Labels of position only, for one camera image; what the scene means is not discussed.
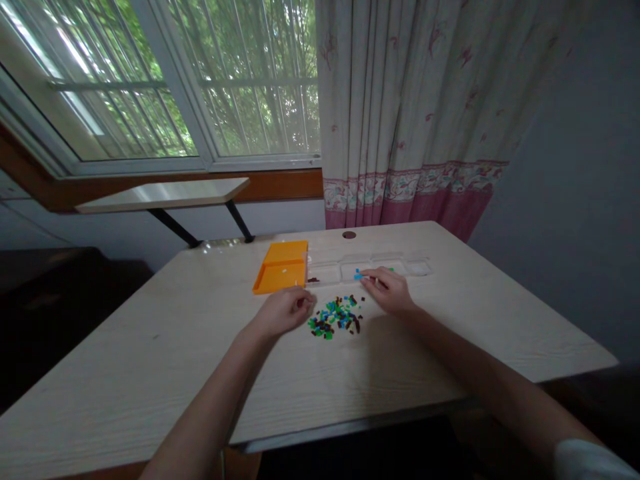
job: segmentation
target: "window sill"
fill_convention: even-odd
[[[263,170],[220,173],[162,173],[128,177],[96,177],[57,180],[0,125],[0,168],[32,198],[52,212],[73,213],[75,206],[112,195],[138,185],[154,182],[208,180],[248,177],[249,186],[237,202],[322,198],[322,170]]]

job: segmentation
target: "forearm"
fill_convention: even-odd
[[[428,313],[410,311],[402,318],[460,384],[547,466],[553,464],[553,450],[564,439],[601,444],[544,390]]]
[[[142,479],[203,479],[224,446],[253,370],[272,340],[249,324],[231,344],[143,472]]]

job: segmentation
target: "plastic compartment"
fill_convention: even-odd
[[[294,285],[305,286],[307,241],[272,243],[253,284],[253,294],[271,293]]]
[[[320,262],[309,265],[307,286],[335,285],[340,283],[340,266],[338,262]]]
[[[356,253],[335,259],[334,251],[314,252],[307,258],[307,286],[323,287],[354,283],[354,275],[369,268],[386,267],[404,277],[423,277],[433,273],[429,266],[429,258],[425,251]]]
[[[398,275],[406,277],[409,272],[402,262],[402,252],[376,253],[371,256],[371,266],[373,268],[386,267],[393,269]]]
[[[410,275],[424,277],[433,273],[427,260],[429,257],[425,251],[415,251],[408,253],[404,258],[404,263]]]
[[[343,283],[355,281],[354,275],[358,275],[362,270],[370,269],[371,256],[366,254],[356,253],[354,255],[346,255],[339,262],[340,265],[340,280]]]

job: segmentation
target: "window pane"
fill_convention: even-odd
[[[226,155],[319,152],[313,0],[171,0]]]
[[[129,0],[0,0],[3,66],[84,161],[197,155]]]

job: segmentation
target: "foliage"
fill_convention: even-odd
[[[111,156],[197,154],[173,97],[162,88],[162,70],[130,0],[40,3],[77,63],[60,65],[64,80],[156,82],[78,93],[105,133],[102,144]],[[169,0],[169,8],[201,84],[220,155],[319,151],[313,0]],[[35,22],[29,14],[24,18]],[[27,26],[45,35],[41,24]],[[48,48],[56,65],[65,62]]]

